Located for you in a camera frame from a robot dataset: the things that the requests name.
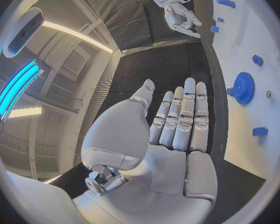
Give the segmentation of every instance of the blue gear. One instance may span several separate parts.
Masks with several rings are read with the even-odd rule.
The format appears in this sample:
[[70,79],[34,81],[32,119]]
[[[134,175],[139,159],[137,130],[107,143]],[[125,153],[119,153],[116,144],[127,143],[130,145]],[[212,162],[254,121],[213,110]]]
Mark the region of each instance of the blue gear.
[[235,82],[233,88],[228,89],[227,94],[234,96],[239,104],[246,105],[254,97],[255,83],[253,77],[247,72],[241,72]]

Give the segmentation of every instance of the cable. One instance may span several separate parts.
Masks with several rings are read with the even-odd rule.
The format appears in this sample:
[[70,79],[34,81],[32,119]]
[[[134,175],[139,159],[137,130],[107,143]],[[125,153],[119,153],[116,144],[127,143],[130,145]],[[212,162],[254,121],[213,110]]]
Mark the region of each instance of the cable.
[[73,99],[73,100],[78,100],[78,101],[80,101],[80,103],[81,103],[81,107],[80,107],[80,108],[78,108],[77,110],[80,110],[80,109],[83,107],[83,100],[82,100],[82,99],[69,97],[69,96],[67,96],[67,95],[64,95],[64,94],[62,94],[62,93],[60,93],[60,92],[56,91],[56,90],[54,90],[54,92],[55,92],[55,93],[57,93],[57,94],[59,94],[59,95],[61,95],[61,96],[66,97],[66,98],[68,98],[68,99]]
[[2,134],[3,130],[4,130],[4,123],[2,122],[2,120],[0,120],[1,124],[3,125],[2,130],[0,132],[0,135]]

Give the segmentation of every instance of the white robotic arm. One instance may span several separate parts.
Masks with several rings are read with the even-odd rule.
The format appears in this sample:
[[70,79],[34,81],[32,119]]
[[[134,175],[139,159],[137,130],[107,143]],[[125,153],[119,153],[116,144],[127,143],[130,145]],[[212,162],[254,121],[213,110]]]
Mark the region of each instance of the white robotic arm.
[[156,4],[165,10],[165,18],[169,27],[175,31],[189,36],[200,38],[200,35],[190,30],[192,25],[201,26],[201,22],[195,14],[186,9],[181,3],[190,0],[154,0]]

